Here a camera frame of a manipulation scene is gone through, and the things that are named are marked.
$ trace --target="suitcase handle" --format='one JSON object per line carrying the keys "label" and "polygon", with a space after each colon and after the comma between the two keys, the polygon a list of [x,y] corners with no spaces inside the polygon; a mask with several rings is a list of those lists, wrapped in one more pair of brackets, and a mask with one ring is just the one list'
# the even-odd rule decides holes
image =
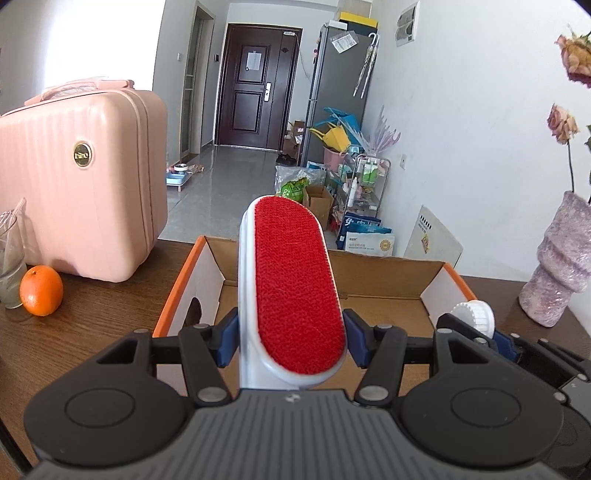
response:
{"label": "suitcase handle", "polygon": [[25,106],[50,100],[56,96],[67,96],[67,92],[78,93],[80,89],[85,91],[92,90],[117,90],[121,88],[133,88],[133,80],[75,80],[74,82],[64,83],[56,87],[47,89],[40,95],[37,95],[25,102]]}

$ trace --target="red lint brush pad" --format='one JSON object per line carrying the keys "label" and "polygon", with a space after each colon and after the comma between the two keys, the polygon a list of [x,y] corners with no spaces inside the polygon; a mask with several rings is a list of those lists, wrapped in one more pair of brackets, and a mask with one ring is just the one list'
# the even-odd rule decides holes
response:
{"label": "red lint brush pad", "polygon": [[320,225],[282,197],[255,206],[258,330],[269,356],[286,370],[316,375],[335,366],[345,327]]}

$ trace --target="pink bucket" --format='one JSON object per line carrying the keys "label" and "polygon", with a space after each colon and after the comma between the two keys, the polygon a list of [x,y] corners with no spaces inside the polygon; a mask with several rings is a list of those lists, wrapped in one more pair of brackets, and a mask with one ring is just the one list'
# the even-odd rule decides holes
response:
{"label": "pink bucket", "polygon": [[345,154],[335,152],[329,148],[324,148],[324,165],[331,171],[339,172],[339,165],[343,163]]}

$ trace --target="flower stem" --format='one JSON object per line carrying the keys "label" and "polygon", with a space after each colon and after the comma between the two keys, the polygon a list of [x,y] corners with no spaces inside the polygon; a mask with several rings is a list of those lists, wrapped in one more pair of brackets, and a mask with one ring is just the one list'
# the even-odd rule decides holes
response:
{"label": "flower stem", "polygon": [[570,167],[570,183],[573,187],[573,193],[574,193],[574,173],[573,173],[573,158],[570,155],[570,140],[568,140],[566,142],[566,145],[569,148],[569,167]]}

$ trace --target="yellow item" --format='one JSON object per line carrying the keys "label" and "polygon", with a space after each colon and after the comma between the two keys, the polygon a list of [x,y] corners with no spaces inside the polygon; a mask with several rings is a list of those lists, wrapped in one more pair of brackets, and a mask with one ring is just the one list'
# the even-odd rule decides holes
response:
{"label": "yellow item", "polygon": [[378,21],[373,18],[362,17],[361,15],[350,14],[349,12],[341,12],[339,21],[353,22],[360,25],[367,25],[368,27],[378,28]]}
{"label": "yellow item", "polygon": [[347,132],[343,125],[339,125],[338,127],[333,124],[329,125],[331,126],[331,129],[326,133],[322,133],[315,128],[310,128],[310,132],[320,138],[327,147],[332,148],[337,152],[344,152],[347,150],[348,146],[351,145],[351,140],[349,140]]}

